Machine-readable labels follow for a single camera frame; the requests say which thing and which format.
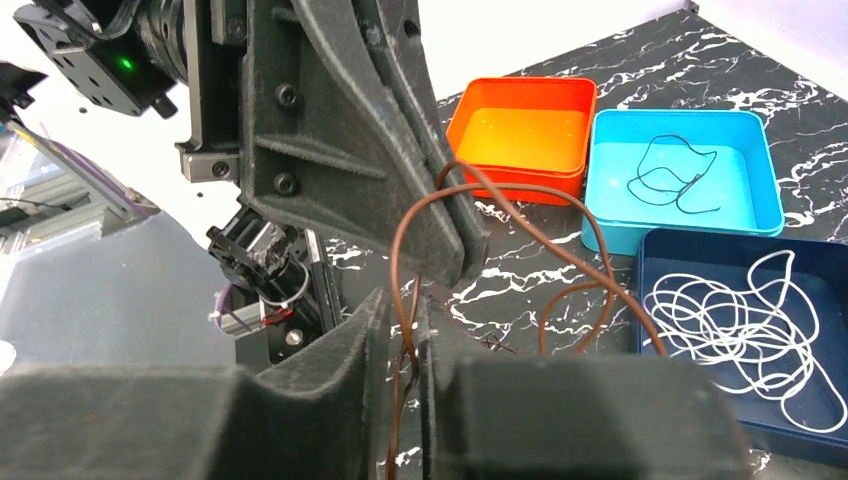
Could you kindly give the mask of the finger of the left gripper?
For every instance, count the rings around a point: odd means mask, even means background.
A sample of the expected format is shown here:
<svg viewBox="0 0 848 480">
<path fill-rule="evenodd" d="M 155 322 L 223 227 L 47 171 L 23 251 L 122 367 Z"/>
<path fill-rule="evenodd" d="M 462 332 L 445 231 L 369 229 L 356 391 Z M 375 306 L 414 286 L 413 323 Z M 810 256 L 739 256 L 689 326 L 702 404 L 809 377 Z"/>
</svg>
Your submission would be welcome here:
<svg viewBox="0 0 848 480">
<path fill-rule="evenodd" d="M 355 1 L 353 8 L 371 60 L 381 81 L 394 95 L 421 147 L 431 178 L 455 159 L 442 128 L 437 99 L 430 79 L 421 40 L 421 22 L 416 1 Z M 431 279 L 473 279 L 482 271 L 488 256 L 488 231 L 469 193 L 455 194 L 444 201 L 463 243 L 463 259 L 426 260 L 430 269 L 445 267 L 447 273 Z"/>
</svg>

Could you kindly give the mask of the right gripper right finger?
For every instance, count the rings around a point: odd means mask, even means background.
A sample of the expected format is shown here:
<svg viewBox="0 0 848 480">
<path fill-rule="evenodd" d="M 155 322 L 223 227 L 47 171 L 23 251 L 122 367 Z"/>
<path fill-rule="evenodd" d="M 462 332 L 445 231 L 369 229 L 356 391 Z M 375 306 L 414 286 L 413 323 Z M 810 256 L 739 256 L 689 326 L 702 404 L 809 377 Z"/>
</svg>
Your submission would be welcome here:
<svg viewBox="0 0 848 480">
<path fill-rule="evenodd" d="M 418 309 L 427 479 L 747 479 L 749 443 L 699 367 L 659 356 L 495 353 Z"/>
</svg>

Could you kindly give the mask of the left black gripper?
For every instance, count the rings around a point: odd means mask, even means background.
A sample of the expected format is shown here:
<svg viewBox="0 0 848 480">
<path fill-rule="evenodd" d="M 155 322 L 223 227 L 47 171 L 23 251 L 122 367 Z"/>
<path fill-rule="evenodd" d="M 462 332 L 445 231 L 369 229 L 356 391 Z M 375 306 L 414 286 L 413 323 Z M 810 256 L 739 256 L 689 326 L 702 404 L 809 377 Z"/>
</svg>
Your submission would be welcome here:
<svg viewBox="0 0 848 480">
<path fill-rule="evenodd" d="M 239 184 L 272 222 L 388 254 L 434 186 L 354 2 L 185 1 L 191 134 L 177 148 L 189 182 Z"/>
</svg>

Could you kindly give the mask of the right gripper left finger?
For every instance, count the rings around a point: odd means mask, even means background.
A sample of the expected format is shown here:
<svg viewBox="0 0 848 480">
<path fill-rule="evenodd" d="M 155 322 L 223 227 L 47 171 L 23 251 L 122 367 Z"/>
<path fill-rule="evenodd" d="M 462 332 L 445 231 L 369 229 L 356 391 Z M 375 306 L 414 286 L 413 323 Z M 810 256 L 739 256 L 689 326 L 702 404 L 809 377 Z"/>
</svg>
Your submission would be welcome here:
<svg viewBox="0 0 848 480">
<path fill-rule="evenodd" d="M 370 479 L 389 298 L 258 374 L 38 367 L 1 381 L 5 479 Z"/>
</svg>

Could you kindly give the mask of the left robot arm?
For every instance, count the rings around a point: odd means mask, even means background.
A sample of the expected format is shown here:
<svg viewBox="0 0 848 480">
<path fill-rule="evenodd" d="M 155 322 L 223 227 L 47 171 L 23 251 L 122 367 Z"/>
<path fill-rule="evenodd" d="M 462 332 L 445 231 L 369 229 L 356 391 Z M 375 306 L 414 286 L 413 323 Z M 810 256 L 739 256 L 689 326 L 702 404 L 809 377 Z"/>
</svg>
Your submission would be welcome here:
<svg viewBox="0 0 848 480">
<path fill-rule="evenodd" d="M 414 1 L 30 1 L 14 21 L 94 105 L 176 112 L 189 91 L 193 181 L 231 181 L 240 202 L 381 249 L 446 286 L 477 276 L 488 233 L 460 195 Z"/>
</svg>

